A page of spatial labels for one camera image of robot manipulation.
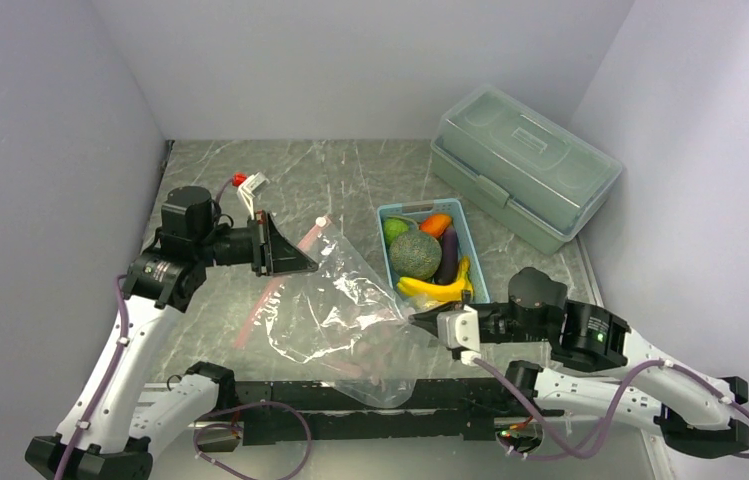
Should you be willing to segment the orange mango fruit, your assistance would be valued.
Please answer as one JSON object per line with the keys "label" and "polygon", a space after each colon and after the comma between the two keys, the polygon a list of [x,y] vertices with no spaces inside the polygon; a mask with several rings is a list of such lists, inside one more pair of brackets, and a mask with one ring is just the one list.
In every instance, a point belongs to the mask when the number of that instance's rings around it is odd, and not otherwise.
{"label": "orange mango fruit", "polygon": [[452,217],[444,213],[435,213],[419,224],[419,230],[439,239],[452,225]]}

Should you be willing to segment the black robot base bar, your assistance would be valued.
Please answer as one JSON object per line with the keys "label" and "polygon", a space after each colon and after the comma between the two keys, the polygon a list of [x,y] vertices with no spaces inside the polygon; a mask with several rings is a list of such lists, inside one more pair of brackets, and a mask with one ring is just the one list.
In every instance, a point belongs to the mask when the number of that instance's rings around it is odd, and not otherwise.
{"label": "black robot base bar", "polygon": [[314,440],[459,437],[492,441],[507,421],[528,415],[497,380],[481,377],[420,380],[405,402],[386,408],[367,405],[324,382],[239,381],[234,390],[221,393],[211,412],[198,419],[238,421],[246,446],[306,439],[300,421],[285,409],[257,406],[240,414],[231,411],[262,401],[280,402],[299,412]]}

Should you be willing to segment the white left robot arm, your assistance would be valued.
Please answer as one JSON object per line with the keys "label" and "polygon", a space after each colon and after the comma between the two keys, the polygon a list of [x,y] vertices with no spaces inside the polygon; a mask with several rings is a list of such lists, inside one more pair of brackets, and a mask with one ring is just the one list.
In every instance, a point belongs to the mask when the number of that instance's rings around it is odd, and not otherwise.
{"label": "white left robot arm", "polygon": [[171,190],[151,243],[115,281],[118,313],[80,396],[26,462],[47,479],[146,479],[153,462],[191,423],[242,409],[233,371],[201,361],[147,409],[138,406],[156,351],[212,267],[248,265],[257,276],[310,273],[317,264],[254,206],[259,174],[231,180],[248,218],[236,226],[221,197],[200,186]]}

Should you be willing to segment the clear zip top bag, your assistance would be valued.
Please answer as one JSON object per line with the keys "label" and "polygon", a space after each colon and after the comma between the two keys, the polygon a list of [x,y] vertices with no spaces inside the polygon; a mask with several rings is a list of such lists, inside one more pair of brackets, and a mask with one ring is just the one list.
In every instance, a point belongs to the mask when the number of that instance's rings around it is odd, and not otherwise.
{"label": "clear zip top bag", "polygon": [[302,251],[312,273],[273,278],[236,344],[245,380],[309,380],[367,406],[395,409],[422,380],[449,378],[448,354],[409,317],[430,300],[404,300],[327,216]]}

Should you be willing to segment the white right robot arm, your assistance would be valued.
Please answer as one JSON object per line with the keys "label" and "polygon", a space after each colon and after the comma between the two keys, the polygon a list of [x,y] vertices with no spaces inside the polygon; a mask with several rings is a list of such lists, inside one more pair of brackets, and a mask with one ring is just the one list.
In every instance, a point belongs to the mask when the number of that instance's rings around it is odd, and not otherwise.
{"label": "white right robot arm", "polygon": [[[575,457],[596,452],[565,443],[544,418],[563,410],[600,419],[596,445],[619,420],[663,438],[688,456],[749,458],[748,385],[739,377],[697,372],[647,341],[619,316],[569,299],[565,284],[532,267],[513,275],[505,302],[450,301],[410,316],[452,357],[477,366],[501,384],[514,415],[528,413]],[[560,370],[515,360],[500,372],[483,360],[484,344],[545,342]]]}

